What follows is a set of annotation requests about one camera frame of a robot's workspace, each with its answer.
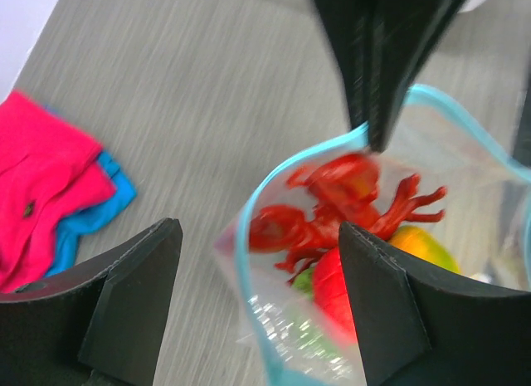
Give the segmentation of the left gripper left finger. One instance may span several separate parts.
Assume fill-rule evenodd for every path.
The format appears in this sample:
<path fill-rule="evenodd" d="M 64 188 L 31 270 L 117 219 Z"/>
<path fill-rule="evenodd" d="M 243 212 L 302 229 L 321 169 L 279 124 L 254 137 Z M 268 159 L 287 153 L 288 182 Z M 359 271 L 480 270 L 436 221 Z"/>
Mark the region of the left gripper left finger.
<path fill-rule="evenodd" d="M 183 240 L 165 218 L 127 242 L 1 296 L 4 385 L 150 385 Z"/>

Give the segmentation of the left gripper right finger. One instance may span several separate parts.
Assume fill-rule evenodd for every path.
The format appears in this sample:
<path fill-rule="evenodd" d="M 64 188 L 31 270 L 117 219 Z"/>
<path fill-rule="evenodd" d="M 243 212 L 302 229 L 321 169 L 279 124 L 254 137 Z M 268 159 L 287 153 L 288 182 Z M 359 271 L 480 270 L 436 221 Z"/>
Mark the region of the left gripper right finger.
<path fill-rule="evenodd" d="M 367 384 L 529 384 L 528 292 L 444 270 L 351 223 L 339 252 Z"/>

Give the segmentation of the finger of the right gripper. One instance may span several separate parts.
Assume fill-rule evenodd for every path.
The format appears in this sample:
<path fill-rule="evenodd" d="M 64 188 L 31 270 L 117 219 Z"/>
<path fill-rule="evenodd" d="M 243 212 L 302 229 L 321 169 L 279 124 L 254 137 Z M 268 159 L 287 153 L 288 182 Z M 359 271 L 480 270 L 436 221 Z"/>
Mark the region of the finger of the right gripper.
<path fill-rule="evenodd" d="M 370 59 L 368 0 L 313 0 L 343 80 L 351 129 L 366 121 Z"/>
<path fill-rule="evenodd" d="M 371 0 L 367 121 L 373 152 L 389 143 L 406 93 L 466 0 Z"/>

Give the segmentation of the yellow orange toy mango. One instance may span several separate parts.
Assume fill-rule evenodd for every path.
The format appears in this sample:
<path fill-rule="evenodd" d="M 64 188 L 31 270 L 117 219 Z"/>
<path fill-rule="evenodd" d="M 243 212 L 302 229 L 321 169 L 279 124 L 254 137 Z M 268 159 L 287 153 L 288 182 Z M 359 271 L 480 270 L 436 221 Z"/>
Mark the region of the yellow orange toy mango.
<path fill-rule="evenodd" d="M 415 226 L 399 227 L 388 243 L 424 261 L 460 273 L 455 258 L 426 230 Z"/>

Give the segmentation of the red toy apple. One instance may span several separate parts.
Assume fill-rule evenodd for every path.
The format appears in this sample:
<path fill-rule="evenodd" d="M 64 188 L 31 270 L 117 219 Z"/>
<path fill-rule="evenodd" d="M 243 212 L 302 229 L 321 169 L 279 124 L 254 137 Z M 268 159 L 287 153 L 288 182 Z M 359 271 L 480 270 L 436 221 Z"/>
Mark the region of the red toy apple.
<path fill-rule="evenodd" d="M 352 340 L 357 340 L 339 249 L 326 252 L 314 267 L 314 303 Z"/>

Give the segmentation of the green toy lime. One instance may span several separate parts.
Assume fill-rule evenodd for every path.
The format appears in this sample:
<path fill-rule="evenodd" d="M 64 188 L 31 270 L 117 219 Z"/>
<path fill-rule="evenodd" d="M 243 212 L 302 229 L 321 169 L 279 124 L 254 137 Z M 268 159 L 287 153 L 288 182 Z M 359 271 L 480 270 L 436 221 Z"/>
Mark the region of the green toy lime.
<path fill-rule="evenodd" d="M 300 311 L 296 311 L 291 329 L 296 345 L 310 358 L 339 362 L 342 352 L 339 346 L 341 333 L 338 326 L 319 308 L 314 301 L 314 268 L 311 267 L 295 276 L 291 287 L 300 292 L 304 299 Z"/>

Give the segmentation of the clear zip top bag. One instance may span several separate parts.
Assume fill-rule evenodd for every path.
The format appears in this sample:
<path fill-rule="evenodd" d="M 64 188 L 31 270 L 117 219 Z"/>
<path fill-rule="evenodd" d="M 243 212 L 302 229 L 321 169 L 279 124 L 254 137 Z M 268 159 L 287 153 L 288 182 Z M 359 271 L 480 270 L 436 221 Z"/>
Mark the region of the clear zip top bag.
<path fill-rule="evenodd" d="M 215 241 L 269 385 L 527 385 L 530 148 L 416 85 L 287 159 Z"/>

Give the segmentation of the red toy lobster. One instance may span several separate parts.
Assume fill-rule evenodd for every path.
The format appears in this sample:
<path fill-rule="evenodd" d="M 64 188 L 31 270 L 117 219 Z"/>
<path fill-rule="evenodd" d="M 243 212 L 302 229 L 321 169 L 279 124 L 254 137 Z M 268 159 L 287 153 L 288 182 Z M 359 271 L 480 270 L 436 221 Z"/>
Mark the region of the red toy lobster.
<path fill-rule="evenodd" d="M 320 166 L 302 165 L 286 180 L 287 188 L 304 188 L 315 198 L 313 217 L 288 204 L 262 208 L 251 220 L 249 249 L 253 253 L 285 251 L 275 267 L 292 276 L 316 263 L 339 244 L 339 226 L 354 223 L 383 241 L 391 239 L 403 222 L 439 222 L 444 211 L 421 214 L 418 208 L 443 199 L 446 187 L 420 195 L 419 174 L 402 179 L 389 209 L 380 213 L 373 201 L 378 198 L 380 167 L 366 154 L 348 153 Z"/>

